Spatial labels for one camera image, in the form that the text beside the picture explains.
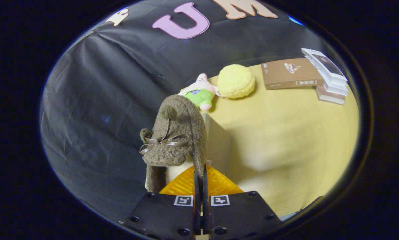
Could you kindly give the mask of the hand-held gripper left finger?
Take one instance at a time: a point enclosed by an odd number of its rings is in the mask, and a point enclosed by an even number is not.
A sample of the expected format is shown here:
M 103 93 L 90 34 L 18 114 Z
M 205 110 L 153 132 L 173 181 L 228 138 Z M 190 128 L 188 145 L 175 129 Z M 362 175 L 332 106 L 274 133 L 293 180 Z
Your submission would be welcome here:
M 201 197 L 193 166 L 181 172 L 160 192 L 148 192 L 122 223 L 154 240 L 194 240 L 201 234 Z

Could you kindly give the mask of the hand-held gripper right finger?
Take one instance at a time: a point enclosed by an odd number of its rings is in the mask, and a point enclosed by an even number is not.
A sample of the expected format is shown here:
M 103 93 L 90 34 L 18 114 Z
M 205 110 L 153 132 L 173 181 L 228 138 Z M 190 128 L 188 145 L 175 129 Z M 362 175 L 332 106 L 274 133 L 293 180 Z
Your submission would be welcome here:
M 209 165 L 203 176 L 203 230 L 210 240 L 267 239 L 283 222 L 255 190 L 243 191 Z

